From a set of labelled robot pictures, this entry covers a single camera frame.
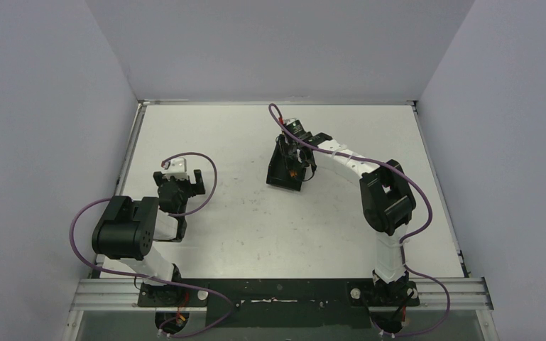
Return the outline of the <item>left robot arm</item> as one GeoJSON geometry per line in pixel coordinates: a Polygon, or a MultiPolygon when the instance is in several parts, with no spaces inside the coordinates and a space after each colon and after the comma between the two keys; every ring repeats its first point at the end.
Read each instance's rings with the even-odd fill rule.
{"type": "Polygon", "coordinates": [[[135,201],[117,195],[110,199],[94,228],[92,248],[97,254],[119,260],[134,274],[142,274],[141,295],[165,306],[177,306],[190,299],[188,289],[177,281],[179,268],[154,247],[154,242],[181,242],[187,230],[187,202],[203,195],[202,172],[189,176],[181,170],[155,172],[155,197],[135,201]]]}

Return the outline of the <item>aluminium rail frame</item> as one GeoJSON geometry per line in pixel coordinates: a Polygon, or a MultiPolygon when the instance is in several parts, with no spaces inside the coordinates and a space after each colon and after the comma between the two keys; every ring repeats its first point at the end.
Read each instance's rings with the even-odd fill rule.
{"type": "MultiPolygon", "coordinates": [[[[282,129],[281,133],[284,132],[285,128],[281,125],[281,122],[289,119],[283,117],[275,104],[269,106],[269,112],[280,125],[282,129]]],[[[178,155],[169,157],[163,163],[180,157],[185,158],[185,154],[179,153],[178,155]]],[[[365,158],[362,158],[362,160],[366,163],[377,164],[386,168],[389,167],[389,161],[378,163],[367,161],[365,158]]],[[[413,195],[418,191],[418,187],[414,182],[403,175],[402,168],[397,170],[396,174],[408,182],[413,195]]],[[[206,191],[203,196],[210,199],[212,194],[206,191]]],[[[111,197],[104,199],[106,207],[110,199],[111,197]]],[[[421,311],[441,310],[441,321],[446,321],[453,310],[472,310],[476,313],[479,320],[483,338],[485,340],[496,340],[496,329],[491,318],[492,303],[485,280],[482,278],[434,278],[410,269],[405,263],[404,250],[404,245],[408,237],[409,235],[405,231],[405,234],[399,240],[401,243],[400,251],[409,279],[415,283],[420,298],[418,307],[409,308],[421,311]]],[[[103,279],[89,278],[80,281],[72,303],[73,310],[115,311],[133,310],[135,308],[149,310],[155,314],[155,325],[158,333],[169,338],[184,338],[186,336],[185,329],[193,313],[203,312],[206,315],[203,308],[190,311],[189,313],[183,313],[178,310],[174,318],[168,318],[159,323],[156,320],[157,314],[168,313],[169,310],[167,308],[141,308],[137,304],[144,277],[142,274],[136,275],[132,270],[129,272],[106,270],[100,266],[97,267],[97,271],[106,273],[107,277],[103,279]]],[[[181,276],[179,281],[172,281],[171,284],[187,288],[188,285],[184,282],[185,279],[181,276]]],[[[384,340],[396,340],[408,337],[409,332],[406,330],[406,326],[408,324],[407,311],[409,308],[406,309],[405,319],[400,323],[397,330],[392,330],[388,326],[383,327],[376,322],[372,322],[369,327],[377,329],[379,337],[384,340]]],[[[213,323],[208,324],[206,322],[205,329],[210,330],[219,327],[220,322],[224,321],[230,315],[230,313],[225,313],[224,316],[218,318],[213,323]]]]}

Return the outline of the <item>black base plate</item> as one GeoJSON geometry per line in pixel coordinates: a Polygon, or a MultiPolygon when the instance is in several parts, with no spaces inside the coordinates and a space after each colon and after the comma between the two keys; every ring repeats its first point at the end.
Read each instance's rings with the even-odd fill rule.
{"type": "Polygon", "coordinates": [[[157,322],[203,308],[206,322],[225,313],[221,328],[369,328],[372,322],[397,330],[420,298],[414,282],[387,286],[369,278],[213,279],[186,278],[187,288],[143,284],[141,308],[167,308],[157,322]]]}

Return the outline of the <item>black plastic bin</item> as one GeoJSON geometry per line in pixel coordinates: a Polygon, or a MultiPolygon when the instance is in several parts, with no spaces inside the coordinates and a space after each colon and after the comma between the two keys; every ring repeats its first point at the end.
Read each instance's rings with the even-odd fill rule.
{"type": "Polygon", "coordinates": [[[292,178],[288,170],[283,165],[279,148],[277,146],[277,138],[275,140],[275,148],[273,155],[268,165],[266,183],[272,186],[283,188],[292,191],[301,191],[302,184],[310,179],[292,178]]]}

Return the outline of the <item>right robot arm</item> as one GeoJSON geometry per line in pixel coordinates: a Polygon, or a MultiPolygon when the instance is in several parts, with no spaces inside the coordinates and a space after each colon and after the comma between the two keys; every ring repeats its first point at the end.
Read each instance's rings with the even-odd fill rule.
{"type": "Polygon", "coordinates": [[[389,167],[366,163],[362,156],[325,133],[303,129],[298,119],[282,121],[285,128],[275,140],[266,182],[300,191],[318,167],[334,171],[360,190],[363,216],[376,232],[376,264],[371,293],[380,306],[418,305],[415,284],[410,281],[401,256],[400,238],[412,219],[416,202],[406,180],[396,174],[397,161],[389,167]]]}

